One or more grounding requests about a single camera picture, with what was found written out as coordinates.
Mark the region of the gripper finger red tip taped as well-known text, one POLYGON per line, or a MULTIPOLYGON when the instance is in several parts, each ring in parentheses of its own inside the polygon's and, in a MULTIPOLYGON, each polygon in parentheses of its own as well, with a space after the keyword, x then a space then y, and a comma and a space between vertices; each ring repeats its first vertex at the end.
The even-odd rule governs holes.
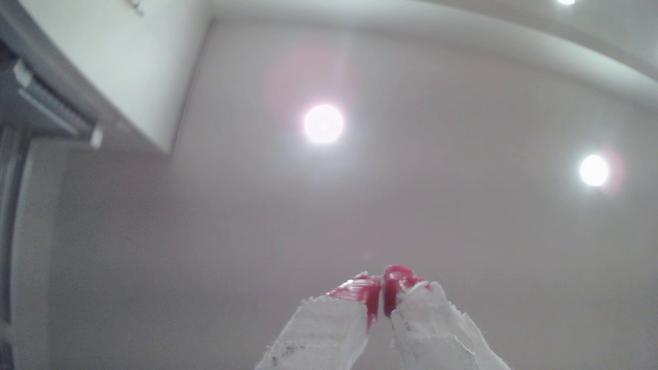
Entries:
POLYGON ((352 369, 377 322, 381 278, 358 274, 303 300, 256 369, 352 369))
POLYGON ((403 369, 510 369, 439 282, 402 265, 383 274, 383 312, 403 369))

